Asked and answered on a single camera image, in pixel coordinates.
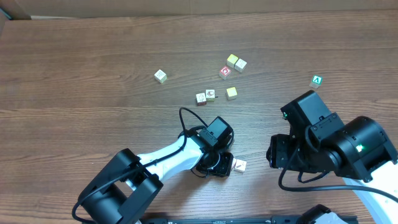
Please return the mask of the hammer picture wooden block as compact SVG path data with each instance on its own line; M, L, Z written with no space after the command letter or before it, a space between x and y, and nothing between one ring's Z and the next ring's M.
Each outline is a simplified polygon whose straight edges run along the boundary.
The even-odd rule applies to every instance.
M234 165L234 170L237 172L245 172L247 166L247 162L241 159L237 159Z

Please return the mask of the red picture wooden block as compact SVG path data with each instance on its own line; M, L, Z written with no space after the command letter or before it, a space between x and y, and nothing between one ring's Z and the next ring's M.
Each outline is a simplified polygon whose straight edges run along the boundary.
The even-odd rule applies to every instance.
M197 102L197 106L202 106L202 105L207 104L205 93L196 94L196 102Z

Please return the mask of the brown animal wooden block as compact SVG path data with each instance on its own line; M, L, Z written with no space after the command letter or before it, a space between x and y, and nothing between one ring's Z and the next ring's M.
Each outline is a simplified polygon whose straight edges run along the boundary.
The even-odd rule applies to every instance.
M216 99L215 90L206 90L205 96L207 101L215 101Z

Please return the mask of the dotted pattern wooden block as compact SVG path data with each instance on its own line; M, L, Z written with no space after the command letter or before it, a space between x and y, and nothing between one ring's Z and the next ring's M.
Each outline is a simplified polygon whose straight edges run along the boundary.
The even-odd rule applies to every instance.
M155 72L154 77L159 83L163 83L167 79L167 74L159 69Z

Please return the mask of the red Y wooden block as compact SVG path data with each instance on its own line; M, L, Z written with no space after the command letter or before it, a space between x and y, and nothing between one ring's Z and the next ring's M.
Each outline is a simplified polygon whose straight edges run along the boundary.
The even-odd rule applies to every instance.
M233 158L233 161L232 161L232 164L231 164L231 170L234 170L236 162L237 162L237 159Z

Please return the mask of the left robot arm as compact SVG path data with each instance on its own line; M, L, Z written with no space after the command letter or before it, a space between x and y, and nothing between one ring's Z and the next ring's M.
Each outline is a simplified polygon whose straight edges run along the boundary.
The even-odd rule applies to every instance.
M202 177L227 177L233 155L232 127L221 117L209 125L183 130L171 145L135 155L119 151L85 187L77 207L91 217L89 223L138 223L164 182L185 170Z

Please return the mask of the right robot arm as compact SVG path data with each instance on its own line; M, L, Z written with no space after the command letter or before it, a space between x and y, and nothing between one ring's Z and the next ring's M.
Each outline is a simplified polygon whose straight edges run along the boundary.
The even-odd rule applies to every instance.
M345 124L313 90L280 110L290 132L271 137L266 157L281 189L352 190L376 223L397 223L397 149L379 123Z

